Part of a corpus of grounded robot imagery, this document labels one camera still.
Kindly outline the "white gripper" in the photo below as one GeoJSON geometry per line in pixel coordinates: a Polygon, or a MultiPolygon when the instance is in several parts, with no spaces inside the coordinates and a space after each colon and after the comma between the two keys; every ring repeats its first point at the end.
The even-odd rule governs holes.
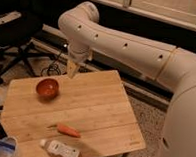
{"type": "Polygon", "coordinates": [[[68,55],[71,60],[67,61],[67,74],[69,78],[73,78],[79,73],[79,63],[85,62],[87,59],[92,58],[92,50],[89,46],[76,46],[75,44],[71,44],[68,46],[68,55]]]}

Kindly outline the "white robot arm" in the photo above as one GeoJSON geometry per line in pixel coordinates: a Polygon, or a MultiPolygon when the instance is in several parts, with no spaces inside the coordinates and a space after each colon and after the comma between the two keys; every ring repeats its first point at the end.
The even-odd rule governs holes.
{"type": "Polygon", "coordinates": [[[196,157],[196,54],[99,24],[90,1],[63,12],[59,29],[69,40],[67,73],[74,76],[93,50],[118,60],[174,93],[158,157],[196,157]]]}

